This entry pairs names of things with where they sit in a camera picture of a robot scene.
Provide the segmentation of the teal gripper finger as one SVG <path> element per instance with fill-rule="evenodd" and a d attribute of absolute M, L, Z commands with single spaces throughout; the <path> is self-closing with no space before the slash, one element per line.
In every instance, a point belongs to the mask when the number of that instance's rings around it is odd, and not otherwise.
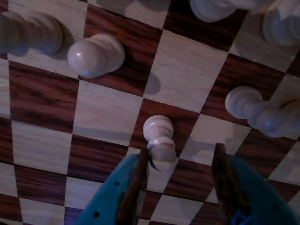
<path fill-rule="evenodd" d="M 136 225 L 149 179 L 149 151 L 124 157 L 82 211 L 76 225 Z"/>
<path fill-rule="evenodd" d="M 217 143 L 212 175 L 224 225 L 292 225 L 293 210 L 243 159 Z"/>

